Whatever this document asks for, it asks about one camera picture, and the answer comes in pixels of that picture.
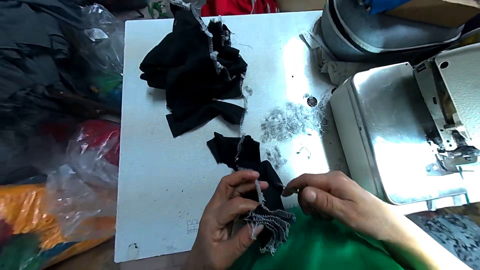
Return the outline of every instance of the black fabric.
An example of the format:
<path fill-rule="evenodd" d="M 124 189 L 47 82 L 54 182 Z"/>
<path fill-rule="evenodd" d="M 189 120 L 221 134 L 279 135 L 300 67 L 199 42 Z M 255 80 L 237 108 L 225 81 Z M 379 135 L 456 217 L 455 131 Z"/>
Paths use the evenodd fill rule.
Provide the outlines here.
<path fill-rule="evenodd" d="M 258 180 L 268 183 L 268 188 L 263 190 L 263 205 L 259 205 L 253 213 L 248 214 L 245 220 L 265 226 L 257 239 L 263 252 L 266 246 L 270 246 L 269 251 L 273 254 L 278 244 L 286 241 L 287 222 L 295 218 L 283 211 L 285 210 L 281 198 L 283 185 L 272 164 L 268 160 L 260 162 L 260 143 L 249 135 L 235 138 L 224 137 L 214 132 L 214 138 L 207 142 L 207 146 L 217 163 L 224 163 L 235 171 L 255 170 L 260 174 Z M 256 190 L 245 193 L 243 197 L 259 201 Z"/>
<path fill-rule="evenodd" d="M 190 9 L 170 5 L 175 17 L 172 32 L 145 56 L 140 78 L 153 88 L 165 89 L 172 135 L 177 137 L 218 115 L 240 124 L 244 109 L 213 99 L 242 96 L 247 63 L 232 48 L 230 31 L 211 21 L 208 31 Z"/>

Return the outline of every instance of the industrial sewing machine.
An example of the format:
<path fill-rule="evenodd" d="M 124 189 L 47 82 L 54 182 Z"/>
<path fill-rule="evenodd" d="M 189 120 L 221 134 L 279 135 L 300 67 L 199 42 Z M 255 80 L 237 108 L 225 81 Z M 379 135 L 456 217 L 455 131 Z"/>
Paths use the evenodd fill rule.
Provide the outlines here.
<path fill-rule="evenodd" d="M 331 105 L 352 179 L 392 204 L 479 200 L 479 71 L 477 43 L 341 84 Z"/>

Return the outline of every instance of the left hand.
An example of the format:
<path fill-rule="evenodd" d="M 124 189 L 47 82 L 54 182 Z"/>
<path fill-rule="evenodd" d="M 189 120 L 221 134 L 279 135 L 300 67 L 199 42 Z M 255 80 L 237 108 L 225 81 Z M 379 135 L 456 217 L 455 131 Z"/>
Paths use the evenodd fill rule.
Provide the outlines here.
<path fill-rule="evenodd" d="M 229 236 L 226 226 L 238 215 L 253 211 L 259 205 L 241 197 L 255 189 L 254 181 L 258 177 L 258 172 L 238 171 L 220 180 L 200 219 L 197 238 L 184 269 L 227 269 L 253 243 L 262 225 L 255 228 L 245 225 L 234 237 Z M 259 181 L 259 184 L 261 189 L 268 187 L 267 182 Z"/>

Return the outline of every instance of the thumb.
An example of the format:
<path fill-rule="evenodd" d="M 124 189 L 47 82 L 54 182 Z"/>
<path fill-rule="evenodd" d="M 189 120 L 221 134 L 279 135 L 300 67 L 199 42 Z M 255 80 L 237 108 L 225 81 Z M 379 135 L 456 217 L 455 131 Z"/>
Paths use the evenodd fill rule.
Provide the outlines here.
<path fill-rule="evenodd" d="M 264 226 L 258 225 L 252 229 L 250 224 L 241 228 L 235 237 L 225 241 L 224 251 L 232 258 L 233 261 L 240 258 L 240 256 L 247 250 L 247 248 L 255 241 L 257 236 L 262 232 Z"/>
<path fill-rule="evenodd" d="M 325 212 L 341 220 L 344 218 L 343 200 L 326 191 L 308 186 L 303 189 L 300 200 L 316 211 Z"/>

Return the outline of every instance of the white table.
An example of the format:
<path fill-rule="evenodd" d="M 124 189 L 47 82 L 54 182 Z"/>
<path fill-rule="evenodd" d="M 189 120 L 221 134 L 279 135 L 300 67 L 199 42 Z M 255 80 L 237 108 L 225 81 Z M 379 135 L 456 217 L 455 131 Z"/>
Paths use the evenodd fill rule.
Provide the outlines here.
<path fill-rule="evenodd" d="M 260 125 L 276 107 L 287 102 L 306 106 L 305 94 L 319 99 L 334 87 L 317 73 L 299 38 L 302 30 L 312 29 L 321 14 L 223 17 L 234 33 L 232 46 L 240 49 L 249 65 L 244 85 L 253 95 L 248 100 L 243 131 L 253 139 L 261 140 Z M 216 164 L 206 142 L 213 138 L 213 132 L 240 135 L 238 126 L 217 117 L 192 132 L 172 137 L 165 118 L 169 111 L 164 91 L 148 87 L 138 68 L 144 56 L 171 32 L 172 24 L 172 19 L 126 23 L 116 262 L 191 249 L 205 205 L 220 178 L 231 172 L 226 165 Z M 243 106 L 242 99 L 228 102 Z M 284 184 L 306 172 L 347 170 L 335 127 L 329 126 L 323 138 L 317 133 L 300 134 L 278 146 L 287 159 L 277 170 Z M 269 147 L 261 145 L 262 160 Z M 302 147 L 309 152 L 300 151 Z M 324 148 L 332 155 L 326 155 Z M 296 200 L 295 196 L 286 198 L 284 205 L 293 207 Z"/>

